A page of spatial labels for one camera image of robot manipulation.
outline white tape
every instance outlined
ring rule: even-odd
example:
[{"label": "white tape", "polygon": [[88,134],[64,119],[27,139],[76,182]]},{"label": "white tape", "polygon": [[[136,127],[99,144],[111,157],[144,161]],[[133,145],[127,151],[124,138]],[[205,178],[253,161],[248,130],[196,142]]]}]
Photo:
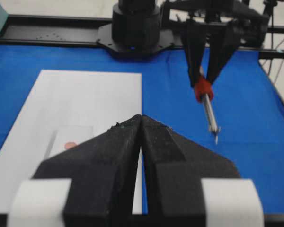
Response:
[{"label": "white tape", "polygon": [[203,178],[207,227],[263,227],[261,201],[249,179]]},{"label": "white tape", "polygon": [[64,227],[71,179],[23,181],[12,203],[8,227]]}]

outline cable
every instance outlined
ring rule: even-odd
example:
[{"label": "cable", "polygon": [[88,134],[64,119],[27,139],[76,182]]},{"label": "cable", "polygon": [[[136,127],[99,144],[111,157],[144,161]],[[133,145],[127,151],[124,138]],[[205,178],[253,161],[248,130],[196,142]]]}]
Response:
[{"label": "cable", "polygon": [[[271,15],[271,28],[272,28],[272,32],[271,32],[271,49],[274,49],[274,8],[272,8],[272,15]],[[269,70],[268,70],[268,74],[267,76],[270,76],[271,73],[271,67],[273,64],[273,60],[270,60],[270,64],[269,64]]]},{"label": "cable", "polygon": [[282,68],[282,66],[283,66],[283,63],[284,63],[284,59],[282,59],[282,61],[281,61],[281,64],[280,64],[278,73],[277,73],[277,75],[276,75],[276,77],[275,77],[274,84],[276,84],[276,82],[277,82],[277,80],[278,80],[278,78],[279,78],[279,74],[280,74],[281,68]]},{"label": "cable", "polygon": [[[275,49],[278,49],[278,48],[282,45],[282,43],[284,43],[284,39],[282,39],[282,40],[279,42],[279,44],[275,47]],[[268,62],[268,59],[263,62],[262,66],[264,66],[264,65],[266,64],[266,62]]]}]

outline blue surface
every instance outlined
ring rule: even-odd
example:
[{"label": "blue surface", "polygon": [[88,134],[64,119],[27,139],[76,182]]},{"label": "blue surface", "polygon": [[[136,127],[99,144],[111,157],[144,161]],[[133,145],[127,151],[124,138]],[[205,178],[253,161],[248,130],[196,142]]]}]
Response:
[{"label": "blue surface", "polygon": [[264,212],[284,213],[284,107],[257,56],[236,52],[213,86],[222,126],[216,146],[189,86],[183,51],[116,61],[102,49],[0,46],[0,148],[40,70],[141,72],[144,114],[234,161],[242,177],[253,179]]}]

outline robotic arm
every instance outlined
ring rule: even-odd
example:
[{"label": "robotic arm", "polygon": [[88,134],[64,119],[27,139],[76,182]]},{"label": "robotic arm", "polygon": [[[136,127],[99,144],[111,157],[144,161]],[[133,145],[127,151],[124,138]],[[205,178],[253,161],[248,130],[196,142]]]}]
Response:
[{"label": "robotic arm", "polygon": [[[155,0],[119,0],[113,23],[99,29],[98,43],[117,57],[149,56],[173,46],[174,36],[179,35],[191,87],[197,101],[204,104],[217,142],[220,129],[211,107],[211,86],[239,46],[261,46],[267,31],[269,15],[257,13],[248,4],[249,0],[167,0],[159,8]],[[189,18],[170,20],[172,9],[188,12]],[[196,21],[196,14],[204,22]],[[222,22],[221,17],[231,19]],[[210,45],[210,59],[205,78],[201,62],[206,44]]]}]

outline metal probe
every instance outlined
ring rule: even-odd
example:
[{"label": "metal probe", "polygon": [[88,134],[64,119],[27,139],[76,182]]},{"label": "metal probe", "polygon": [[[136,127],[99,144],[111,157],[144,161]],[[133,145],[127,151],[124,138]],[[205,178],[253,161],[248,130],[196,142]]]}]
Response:
[{"label": "metal probe", "polygon": [[218,144],[218,134],[221,131],[221,127],[218,127],[217,125],[217,121],[213,113],[213,107],[208,94],[202,96],[202,102],[208,120],[209,131],[215,136],[215,142],[216,144]]}]

